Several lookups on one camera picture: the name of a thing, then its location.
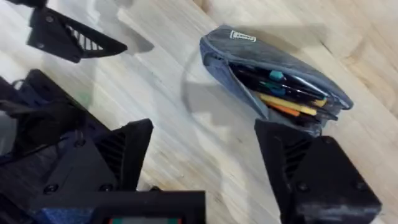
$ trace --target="wood grain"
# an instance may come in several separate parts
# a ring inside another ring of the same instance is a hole
[[[75,65],[26,46],[30,10],[0,1],[0,75],[39,68],[110,128],[150,118],[141,185],[206,190],[208,223],[279,223],[254,134],[256,113],[203,68],[200,37],[227,23],[304,60],[354,100],[325,132],[398,218],[396,57],[391,1],[51,0],[50,7],[128,45]],[[379,14],[372,11],[378,8]]]

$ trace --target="yellow pencil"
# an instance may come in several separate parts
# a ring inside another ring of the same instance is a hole
[[[278,97],[274,97],[274,96],[270,96],[270,95],[267,95],[267,94],[263,94],[263,93],[257,93],[257,94],[259,95],[260,99],[262,99],[262,100],[264,100],[266,102],[270,102],[270,103],[274,103],[274,104],[277,104],[277,105],[281,105],[281,106],[284,106],[284,107],[287,107],[287,108],[290,108],[290,109],[293,109],[293,110],[297,110],[299,112],[303,112],[303,113],[306,113],[306,114],[309,114],[309,115],[312,115],[312,116],[317,115],[317,111],[315,109],[310,108],[310,107],[307,107],[307,106],[304,106],[304,105],[299,105],[299,104],[296,104],[296,103],[293,103],[293,102],[290,102],[290,101],[287,101],[287,100],[283,100],[283,99],[280,99]]]

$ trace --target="pencil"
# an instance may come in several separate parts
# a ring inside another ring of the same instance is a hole
[[[285,113],[287,113],[287,114],[290,114],[290,115],[292,115],[292,116],[295,116],[295,117],[300,116],[300,112],[297,111],[297,110],[293,110],[293,109],[287,108],[287,107],[285,107],[285,106],[277,105],[277,104],[271,103],[271,102],[266,102],[266,104],[267,104],[268,106],[271,106],[271,107],[273,107],[273,108],[275,108],[275,109],[278,109],[278,110],[280,110],[280,111],[282,111],[282,112],[285,112]]]
[[[313,108],[310,108],[310,107],[307,107],[304,105],[299,105],[299,104],[296,104],[296,103],[293,103],[293,102],[290,102],[287,100],[283,100],[278,97],[263,94],[263,93],[257,93],[257,94],[259,95],[260,99],[264,100],[267,103],[281,105],[281,106],[284,106],[284,107],[287,107],[287,108],[290,108],[293,110],[297,110],[299,112],[303,112],[303,113],[306,113],[306,114],[309,114],[312,116],[317,115],[317,111]]]

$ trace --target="screw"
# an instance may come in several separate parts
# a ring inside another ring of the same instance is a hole
[[[86,144],[86,140],[82,139],[82,140],[79,140],[79,141],[75,141],[74,146],[75,147],[82,147],[85,144]]]
[[[330,144],[331,143],[331,139],[329,137],[325,138],[325,143],[326,144]]]
[[[355,189],[359,190],[359,191],[365,191],[366,190],[366,184],[362,181],[358,181],[357,183],[355,183]]]
[[[78,62],[80,60],[80,57],[75,55],[75,56],[72,56],[72,59],[74,61]]]
[[[43,193],[46,195],[52,194],[58,190],[58,184],[51,184],[44,188]]]
[[[301,192],[308,192],[310,187],[304,182],[297,182],[297,189]]]
[[[40,49],[44,48],[44,44],[42,44],[42,43],[38,43],[38,44],[36,44],[36,46],[37,46],[37,48],[40,48]]]
[[[54,18],[51,17],[51,16],[47,16],[47,17],[45,18],[45,20],[46,20],[47,22],[54,22]]]
[[[113,190],[113,185],[112,184],[103,184],[99,187],[99,191],[105,191],[105,192],[110,192]]]

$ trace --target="vent slot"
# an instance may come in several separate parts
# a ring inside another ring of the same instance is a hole
[[[126,148],[126,135],[124,133],[116,133],[101,139],[95,145],[117,180],[120,181],[124,150]]]
[[[299,168],[299,165],[305,157],[311,142],[301,140],[294,144],[285,146],[285,166],[284,171],[286,177],[291,180]]]

